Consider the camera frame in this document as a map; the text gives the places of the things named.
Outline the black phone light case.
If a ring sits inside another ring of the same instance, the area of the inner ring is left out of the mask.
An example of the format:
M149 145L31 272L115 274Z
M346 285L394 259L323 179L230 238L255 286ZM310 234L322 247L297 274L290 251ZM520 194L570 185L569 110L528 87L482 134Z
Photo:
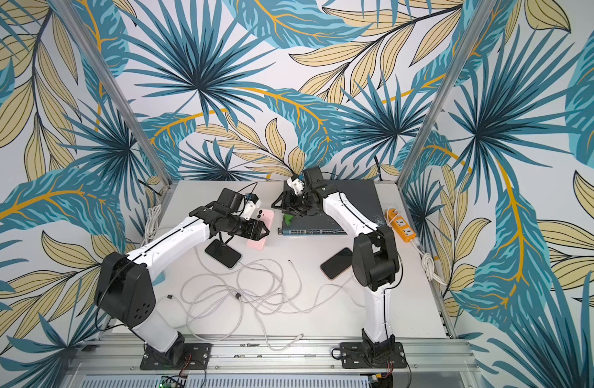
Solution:
M242 257L240 252L237 252L219 239L213 240L205 248L204 252L229 269L234 268Z

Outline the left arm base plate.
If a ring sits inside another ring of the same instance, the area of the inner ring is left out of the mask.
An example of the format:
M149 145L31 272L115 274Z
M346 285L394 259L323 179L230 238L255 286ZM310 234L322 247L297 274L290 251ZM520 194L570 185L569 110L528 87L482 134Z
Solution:
M146 346L139 366L140 370L205 370L209 363L212 344L175 344L167 352L158 352Z

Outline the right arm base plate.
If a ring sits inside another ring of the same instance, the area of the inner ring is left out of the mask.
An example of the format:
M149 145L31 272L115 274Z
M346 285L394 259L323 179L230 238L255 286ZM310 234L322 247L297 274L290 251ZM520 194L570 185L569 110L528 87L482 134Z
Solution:
M343 342L333 351L345 370L402 370L408 367L400 343L373 351L365 343Z

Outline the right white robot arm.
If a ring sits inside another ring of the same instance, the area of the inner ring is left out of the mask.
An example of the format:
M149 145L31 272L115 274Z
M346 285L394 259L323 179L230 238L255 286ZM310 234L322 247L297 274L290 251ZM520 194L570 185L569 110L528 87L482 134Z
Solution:
M300 180L288 180L272 207L295 217L324 213L354 239L352 270L365 296L363 354L371 363L388 360L396 344L388 291L401 270L392 229L369 220L331 185L304 189Z

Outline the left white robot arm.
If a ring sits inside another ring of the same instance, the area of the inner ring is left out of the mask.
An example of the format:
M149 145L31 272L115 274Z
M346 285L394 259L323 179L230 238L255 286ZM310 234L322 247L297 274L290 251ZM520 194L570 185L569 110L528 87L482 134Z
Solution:
M153 281L175 260L216 234L259 241L269 232L259 219L200 206L150 243L127 254L107 255L101 265L95 304L135 333L162 362L178 366L186 358L184 337L156 309Z

